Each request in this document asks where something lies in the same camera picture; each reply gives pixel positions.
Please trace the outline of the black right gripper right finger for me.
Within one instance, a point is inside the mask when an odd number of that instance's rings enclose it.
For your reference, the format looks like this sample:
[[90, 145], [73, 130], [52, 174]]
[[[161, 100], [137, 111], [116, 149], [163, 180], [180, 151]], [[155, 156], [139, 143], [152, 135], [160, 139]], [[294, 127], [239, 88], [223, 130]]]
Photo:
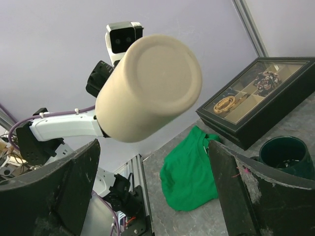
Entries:
[[313, 236], [315, 182], [210, 141], [211, 168], [230, 236]]

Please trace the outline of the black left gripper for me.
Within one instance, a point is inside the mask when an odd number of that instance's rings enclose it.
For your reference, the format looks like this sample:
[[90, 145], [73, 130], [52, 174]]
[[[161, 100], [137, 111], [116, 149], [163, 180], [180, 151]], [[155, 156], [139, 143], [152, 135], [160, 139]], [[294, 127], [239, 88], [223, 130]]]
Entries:
[[113, 70], [114, 67], [100, 60], [88, 77], [86, 91], [93, 97], [97, 97]]

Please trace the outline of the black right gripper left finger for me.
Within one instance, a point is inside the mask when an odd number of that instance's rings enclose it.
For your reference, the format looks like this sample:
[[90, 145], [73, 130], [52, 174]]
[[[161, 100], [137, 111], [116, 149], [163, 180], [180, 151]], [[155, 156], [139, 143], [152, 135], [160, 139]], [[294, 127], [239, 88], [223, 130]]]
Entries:
[[99, 163], [98, 140], [0, 183], [2, 236], [79, 236]]

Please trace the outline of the beige tall cup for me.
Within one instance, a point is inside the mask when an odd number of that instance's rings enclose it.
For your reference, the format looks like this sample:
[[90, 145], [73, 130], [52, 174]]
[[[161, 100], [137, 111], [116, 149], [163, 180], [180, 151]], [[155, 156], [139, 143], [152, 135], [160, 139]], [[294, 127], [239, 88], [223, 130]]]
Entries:
[[201, 67], [187, 45], [167, 35], [144, 36], [100, 90], [96, 120], [107, 136], [136, 143], [189, 110], [201, 88]]

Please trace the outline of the dark green mug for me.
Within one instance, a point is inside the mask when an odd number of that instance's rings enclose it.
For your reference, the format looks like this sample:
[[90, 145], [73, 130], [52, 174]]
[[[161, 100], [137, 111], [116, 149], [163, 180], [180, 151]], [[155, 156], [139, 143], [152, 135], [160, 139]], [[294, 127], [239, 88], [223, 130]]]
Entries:
[[314, 180], [315, 168], [307, 145], [293, 136], [277, 136], [265, 142], [258, 156], [264, 165], [297, 177]]

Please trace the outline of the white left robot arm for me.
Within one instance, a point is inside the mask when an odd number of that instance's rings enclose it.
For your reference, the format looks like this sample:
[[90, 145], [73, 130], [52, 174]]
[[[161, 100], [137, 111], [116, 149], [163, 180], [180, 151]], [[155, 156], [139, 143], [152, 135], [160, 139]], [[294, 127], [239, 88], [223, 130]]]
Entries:
[[[99, 61], [88, 78], [87, 92], [97, 97], [113, 70], [113, 66]], [[110, 137], [100, 128], [94, 106], [59, 113], [50, 113], [46, 108], [41, 108], [15, 130], [20, 154], [31, 165], [50, 164], [72, 153], [73, 149], [64, 142], [64, 138]], [[98, 168], [93, 191], [104, 198], [110, 193], [114, 182], [113, 173]]]

